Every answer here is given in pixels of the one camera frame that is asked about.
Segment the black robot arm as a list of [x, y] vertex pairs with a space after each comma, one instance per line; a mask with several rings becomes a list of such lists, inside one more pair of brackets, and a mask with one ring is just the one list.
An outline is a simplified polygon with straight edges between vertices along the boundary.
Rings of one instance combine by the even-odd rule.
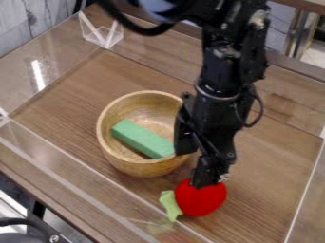
[[249, 114], [253, 104], [262, 103], [254, 82], [269, 67], [266, 0], [127, 0], [160, 22], [152, 28], [131, 21], [112, 0], [97, 2], [121, 26], [143, 36], [163, 34], [184, 20], [202, 28], [202, 69], [195, 92], [182, 94], [174, 148], [178, 155], [200, 153], [190, 186], [200, 189], [223, 182], [236, 160], [235, 134], [259, 122]]

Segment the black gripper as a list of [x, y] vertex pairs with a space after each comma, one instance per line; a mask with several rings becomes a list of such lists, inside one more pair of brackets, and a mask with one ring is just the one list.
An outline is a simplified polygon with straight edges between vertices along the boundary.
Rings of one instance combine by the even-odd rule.
[[234, 93], [210, 93], [199, 85], [195, 94], [182, 94], [182, 106], [174, 124], [174, 150], [178, 156], [202, 151], [190, 174], [195, 189], [228, 180], [235, 163], [235, 134], [255, 125], [247, 116], [257, 99], [255, 87], [240, 87]]

